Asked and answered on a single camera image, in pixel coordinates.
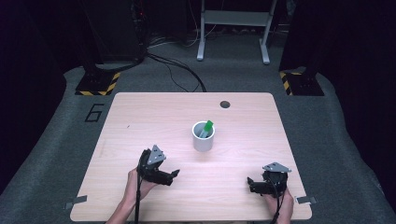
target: metal stand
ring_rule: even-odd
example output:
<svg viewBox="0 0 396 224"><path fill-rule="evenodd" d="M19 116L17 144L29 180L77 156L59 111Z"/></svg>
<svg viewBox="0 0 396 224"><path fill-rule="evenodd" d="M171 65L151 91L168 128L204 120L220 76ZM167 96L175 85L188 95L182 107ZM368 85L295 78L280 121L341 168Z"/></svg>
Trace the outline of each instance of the metal stand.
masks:
<svg viewBox="0 0 396 224"><path fill-rule="evenodd" d="M266 42L274 16L276 1L273 0L269 12L243 12L243 11L219 11L205 10L205 0L201 0L201 39L198 48L197 60L204 59L205 51L205 25L206 24L223 24L223 25L246 25L246 26L265 26L265 31L259 40L262 51L262 62L270 63Z"/></svg>

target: dark background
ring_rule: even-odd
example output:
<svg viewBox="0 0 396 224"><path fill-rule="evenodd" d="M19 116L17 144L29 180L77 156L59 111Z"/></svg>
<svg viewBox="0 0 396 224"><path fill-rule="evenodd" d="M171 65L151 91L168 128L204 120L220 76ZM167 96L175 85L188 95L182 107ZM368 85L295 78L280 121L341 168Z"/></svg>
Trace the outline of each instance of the dark background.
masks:
<svg viewBox="0 0 396 224"><path fill-rule="evenodd" d="M192 2L199 22L200 6L196 5L198 1ZM255 4L259 4L226 2L229 9L257 8ZM184 38L195 29L185 1L150 4L147 5L148 17L150 13L153 15L149 17L150 27L158 32ZM216 8L219 1L212 4L208 7ZM336 11L341 19L339 33L319 72L334 85L349 135L362 158L375 171L395 209L396 24L392 6L391 1L298 1L279 69L309 65ZM64 72L81 66L76 35L95 62L102 63L104 55L90 26L89 9L77 0L45 0L39 5L29 0L2 1L0 8L0 73L4 96L0 187L3 190L62 100ZM113 19L115 24L124 21L122 15ZM125 45L131 43L128 36L119 41Z"/></svg>

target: gray carpet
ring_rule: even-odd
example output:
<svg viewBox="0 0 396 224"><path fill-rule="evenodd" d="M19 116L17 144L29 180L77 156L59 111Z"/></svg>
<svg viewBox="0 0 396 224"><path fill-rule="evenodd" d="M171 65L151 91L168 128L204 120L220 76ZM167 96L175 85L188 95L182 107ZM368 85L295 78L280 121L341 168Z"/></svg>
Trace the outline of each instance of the gray carpet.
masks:
<svg viewBox="0 0 396 224"><path fill-rule="evenodd" d="M277 72L286 36L275 36L269 49L270 65L262 63L258 38L234 35L208 40L203 62L196 61L197 43L189 48L161 45L148 51L186 63L207 91L274 95L305 191L318 200L311 205L312 218L296 223L396 223L375 175L347 134L332 84L317 75L325 96L286 95ZM179 68L172 67L172 73L174 80L189 91L198 83ZM122 91L183 91L172 81L167 67L151 59L121 72L109 96L74 94L83 76L82 68L64 76L67 89L61 104L0 197L0 223L72 223L71 210L64 210L64 204L78 194L114 95ZM85 122L93 104L104 104L95 108L103 113L98 122Z"/></svg>

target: yellow and black hazard tape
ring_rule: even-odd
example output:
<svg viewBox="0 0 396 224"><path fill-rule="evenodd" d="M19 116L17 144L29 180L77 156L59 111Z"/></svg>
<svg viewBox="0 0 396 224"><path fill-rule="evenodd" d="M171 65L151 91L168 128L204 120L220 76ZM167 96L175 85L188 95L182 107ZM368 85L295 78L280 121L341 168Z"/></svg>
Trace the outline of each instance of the yellow and black hazard tape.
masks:
<svg viewBox="0 0 396 224"><path fill-rule="evenodd" d="M291 91L290 84L289 84L289 82L288 82L288 79L287 79L287 77L286 77L286 74L292 74L292 75L298 76L298 75L300 75L301 73L296 73L296 72L293 72L293 73L280 72L280 78L282 78L283 87L285 88L286 94L287 94L287 95L293 95L293 92Z"/></svg>
<svg viewBox="0 0 396 224"><path fill-rule="evenodd" d="M106 91L76 91L76 95L109 95L113 92L114 88L116 87L117 81L119 80L120 73L114 75L113 79L111 80L110 85L108 86Z"/></svg>

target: black speaker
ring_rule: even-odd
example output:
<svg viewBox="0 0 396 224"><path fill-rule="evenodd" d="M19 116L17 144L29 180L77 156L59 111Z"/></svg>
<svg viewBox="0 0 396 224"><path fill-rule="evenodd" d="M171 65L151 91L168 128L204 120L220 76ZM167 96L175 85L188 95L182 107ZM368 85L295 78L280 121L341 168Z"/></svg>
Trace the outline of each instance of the black speaker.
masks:
<svg viewBox="0 0 396 224"><path fill-rule="evenodd" d="M147 52L148 27L142 1L80 0L105 62L139 62Z"/></svg>

